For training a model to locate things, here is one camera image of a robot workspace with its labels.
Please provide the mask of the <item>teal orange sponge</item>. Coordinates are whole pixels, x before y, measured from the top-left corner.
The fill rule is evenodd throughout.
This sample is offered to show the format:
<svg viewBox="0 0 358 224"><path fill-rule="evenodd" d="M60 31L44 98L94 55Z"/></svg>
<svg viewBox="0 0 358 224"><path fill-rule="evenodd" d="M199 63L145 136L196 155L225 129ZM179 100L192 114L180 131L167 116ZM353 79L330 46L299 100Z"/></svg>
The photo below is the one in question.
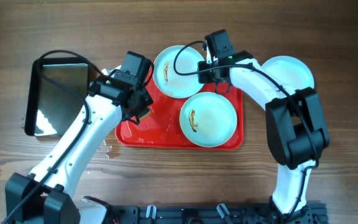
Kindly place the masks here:
<svg viewBox="0 0 358 224"><path fill-rule="evenodd" d="M143 120L144 118L146 118L150 113L151 113L151 109L150 108L146 108L146 109L144 109L143 111L141 111L138 115L137 115L137 117L138 117L138 119L141 121L141 120Z"/></svg>

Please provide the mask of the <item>white plate top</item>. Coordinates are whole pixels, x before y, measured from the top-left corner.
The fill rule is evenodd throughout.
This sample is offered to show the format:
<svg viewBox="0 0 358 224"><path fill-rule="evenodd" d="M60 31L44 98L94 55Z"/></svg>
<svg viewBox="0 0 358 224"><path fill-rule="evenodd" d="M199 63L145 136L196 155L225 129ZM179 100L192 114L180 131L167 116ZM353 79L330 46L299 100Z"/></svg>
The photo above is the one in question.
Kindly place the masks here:
<svg viewBox="0 0 358 224"><path fill-rule="evenodd" d="M188 98L203 87L197 75L181 76L174 71L174 58L182 47L182 45L168 47L160 52L154 61L154 83L164 95L172 98ZM197 50L188 47L178 56L175 65L179 72L190 73L197 71L198 62L203 60Z"/></svg>

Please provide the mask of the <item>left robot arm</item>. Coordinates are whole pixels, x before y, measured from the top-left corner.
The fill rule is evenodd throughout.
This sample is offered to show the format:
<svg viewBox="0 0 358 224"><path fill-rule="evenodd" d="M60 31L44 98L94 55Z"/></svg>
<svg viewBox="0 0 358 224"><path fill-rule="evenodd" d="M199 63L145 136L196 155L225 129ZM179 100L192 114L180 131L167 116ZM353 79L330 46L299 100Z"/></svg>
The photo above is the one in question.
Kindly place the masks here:
<svg viewBox="0 0 358 224"><path fill-rule="evenodd" d="M80 54L77 58L99 75L87 96L44 74L46 52L35 63L37 75L79 98L82 108L50 154L27 175L7 181L4 223L119 223L114 207L93 197L75 203L79 179L105 137L121 122L140 123L153 103L146 86L154 64L128 51L123 64L105 75Z"/></svg>

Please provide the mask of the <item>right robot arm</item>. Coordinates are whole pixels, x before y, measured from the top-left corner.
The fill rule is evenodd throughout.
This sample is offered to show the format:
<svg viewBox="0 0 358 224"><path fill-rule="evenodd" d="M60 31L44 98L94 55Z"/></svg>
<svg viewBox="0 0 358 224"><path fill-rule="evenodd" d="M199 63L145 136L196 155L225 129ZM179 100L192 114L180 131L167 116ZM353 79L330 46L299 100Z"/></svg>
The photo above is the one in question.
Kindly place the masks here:
<svg viewBox="0 0 358 224"><path fill-rule="evenodd" d="M241 89L265 110L268 148L278 162L274 220L288 223L304 216L308 179L329 146L316 90L290 87L274 77L250 53L236 51L224 29L206 35L202 44L206 61L198 64L199 81Z"/></svg>

